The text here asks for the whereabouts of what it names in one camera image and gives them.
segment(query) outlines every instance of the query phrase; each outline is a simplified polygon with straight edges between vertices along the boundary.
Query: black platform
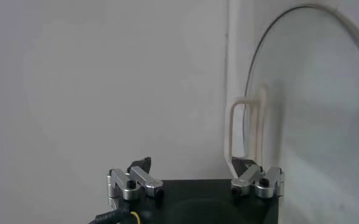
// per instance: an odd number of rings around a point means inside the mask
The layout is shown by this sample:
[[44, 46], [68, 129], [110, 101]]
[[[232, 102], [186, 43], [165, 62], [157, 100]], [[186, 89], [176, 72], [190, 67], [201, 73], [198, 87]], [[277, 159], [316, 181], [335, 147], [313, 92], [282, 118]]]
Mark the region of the black platform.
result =
[[[278, 198], [260, 199], [253, 193], [234, 200], [230, 180], [165, 180], [161, 203], [146, 198], [132, 203], [141, 223], [156, 224], [277, 224]], [[121, 223], [136, 223], [127, 220]]]

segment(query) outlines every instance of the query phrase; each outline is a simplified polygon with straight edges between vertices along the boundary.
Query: black knob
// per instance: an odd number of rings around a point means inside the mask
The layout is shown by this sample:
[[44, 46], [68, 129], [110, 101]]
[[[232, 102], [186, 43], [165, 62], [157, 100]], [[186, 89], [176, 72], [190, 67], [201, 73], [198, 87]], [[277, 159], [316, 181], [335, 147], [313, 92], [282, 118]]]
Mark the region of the black knob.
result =
[[230, 191], [234, 197], [240, 197], [241, 195], [241, 189], [238, 187], [233, 187]]
[[165, 191], [163, 189], [158, 188], [155, 191], [155, 200], [162, 200], [165, 196]]

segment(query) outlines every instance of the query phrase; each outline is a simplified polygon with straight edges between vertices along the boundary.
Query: yellow wire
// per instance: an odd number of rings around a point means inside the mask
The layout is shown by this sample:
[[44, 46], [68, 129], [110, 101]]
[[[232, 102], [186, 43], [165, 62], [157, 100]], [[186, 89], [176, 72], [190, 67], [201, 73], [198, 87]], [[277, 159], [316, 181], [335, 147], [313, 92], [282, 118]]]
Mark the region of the yellow wire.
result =
[[130, 212], [137, 219], [137, 224], [141, 224], [140, 216], [138, 216], [137, 212]]

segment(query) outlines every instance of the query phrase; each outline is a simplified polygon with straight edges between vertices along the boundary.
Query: cable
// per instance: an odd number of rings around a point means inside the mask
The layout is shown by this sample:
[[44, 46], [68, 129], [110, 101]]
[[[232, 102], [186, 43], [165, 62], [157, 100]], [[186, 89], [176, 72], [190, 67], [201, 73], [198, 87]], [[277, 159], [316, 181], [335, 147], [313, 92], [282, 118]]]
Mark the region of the cable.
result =
[[111, 212], [106, 212], [100, 215], [97, 215], [93, 221], [91, 221], [89, 224], [112, 224], [112, 223], [118, 223], [122, 220], [130, 217], [129, 211], [125, 210], [114, 210]]
[[137, 224], [141, 224], [140, 216], [138, 216], [137, 212], [130, 212], [137, 219]]

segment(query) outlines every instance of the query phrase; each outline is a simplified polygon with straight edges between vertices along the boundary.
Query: white wall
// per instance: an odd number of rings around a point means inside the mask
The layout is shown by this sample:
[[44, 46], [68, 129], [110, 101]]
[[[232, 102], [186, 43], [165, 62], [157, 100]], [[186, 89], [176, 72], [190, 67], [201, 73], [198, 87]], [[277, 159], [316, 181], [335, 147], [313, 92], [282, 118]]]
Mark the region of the white wall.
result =
[[226, 2], [0, 1], [0, 223], [87, 223], [105, 174], [227, 178]]

